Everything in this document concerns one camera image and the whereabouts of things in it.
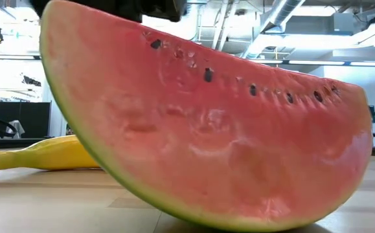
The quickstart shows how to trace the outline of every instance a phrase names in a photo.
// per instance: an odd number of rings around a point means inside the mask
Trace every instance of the banana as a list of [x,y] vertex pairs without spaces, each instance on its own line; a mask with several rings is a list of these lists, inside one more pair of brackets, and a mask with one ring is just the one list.
[[0,170],[37,168],[72,170],[100,168],[75,135],[37,142],[22,150],[0,151]]

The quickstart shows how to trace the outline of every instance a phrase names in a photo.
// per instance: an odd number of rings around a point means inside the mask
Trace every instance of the wooden surface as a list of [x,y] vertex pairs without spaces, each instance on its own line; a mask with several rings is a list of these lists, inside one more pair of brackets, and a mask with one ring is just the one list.
[[[101,170],[0,171],[0,233],[219,232],[175,219],[130,194]],[[375,233],[375,157],[338,211],[289,233]]]

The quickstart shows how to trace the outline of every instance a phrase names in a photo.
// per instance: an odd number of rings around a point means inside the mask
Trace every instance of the watermelon slice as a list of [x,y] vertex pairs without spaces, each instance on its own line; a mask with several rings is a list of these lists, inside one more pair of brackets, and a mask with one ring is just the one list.
[[173,216],[233,231],[323,218],[372,149],[362,88],[207,49],[68,1],[43,14],[56,102],[94,159]]

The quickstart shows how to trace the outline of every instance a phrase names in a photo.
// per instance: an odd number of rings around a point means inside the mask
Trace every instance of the ceiling duct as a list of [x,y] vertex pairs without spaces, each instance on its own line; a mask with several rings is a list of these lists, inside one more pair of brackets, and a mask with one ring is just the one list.
[[222,32],[223,24],[225,23],[225,20],[226,20],[226,12],[227,12],[228,4],[229,4],[228,0],[222,1],[222,6],[220,7],[219,20],[216,23],[216,29],[214,31],[213,42],[212,42],[212,47],[211,47],[212,49],[215,49],[218,44],[219,36],[220,36],[220,33]]
[[300,7],[305,0],[275,0],[268,20],[264,23],[260,32],[266,32],[274,27],[280,27],[292,16],[292,12]]
[[275,27],[283,27],[288,20],[290,20],[295,9],[300,7],[305,0],[275,0],[272,9],[261,16],[261,26],[258,27],[254,33],[253,42],[248,46],[246,51],[242,54],[243,58],[254,59],[259,54],[250,53],[253,44],[257,43],[257,38],[260,33],[267,32],[269,29]]
[[[254,32],[260,31],[260,28],[256,28]],[[334,13],[331,16],[293,16],[287,20],[286,28],[278,30],[275,27],[265,34],[257,35],[247,48],[247,54],[244,56],[242,53],[241,57],[255,59],[268,46],[310,50],[375,47],[375,9],[356,15]]]
[[232,5],[231,5],[229,16],[225,20],[222,38],[220,38],[220,43],[219,43],[219,46],[218,46],[219,51],[222,51],[223,46],[225,45],[227,35],[229,35],[229,29],[231,28],[232,20],[233,20],[233,17],[235,15],[235,13],[236,13],[236,9],[238,8],[238,5],[239,5],[239,0],[234,0]]

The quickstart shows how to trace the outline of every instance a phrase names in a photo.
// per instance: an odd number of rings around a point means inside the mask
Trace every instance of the black seed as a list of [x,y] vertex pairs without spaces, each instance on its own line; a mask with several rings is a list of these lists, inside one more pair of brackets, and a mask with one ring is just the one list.
[[318,101],[320,101],[320,102],[323,101],[323,97],[321,96],[321,94],[320,94],[318,91],[314,91],[314,97],[315,97]]
[[249,93],[251,93],[252,96],[256,96],[256,85],[252,84],[249,86]]
[[293,103],[293,97],[292,97],[292,94],[290,94],[290,93],[286,93],[286,98],[287,98],[287,100],[288,100],[288,102],[289,103]]
[[151,48],[158,49],[161,46],[161,40],[156,39],[153,43],[150,44]]
[[334,85],[331,87],[331,91],[333,91],[335,94],[338,94],[338,89]]
[[213,71],[210,68],[205,69],[205,81],[211,82],[213,77]]

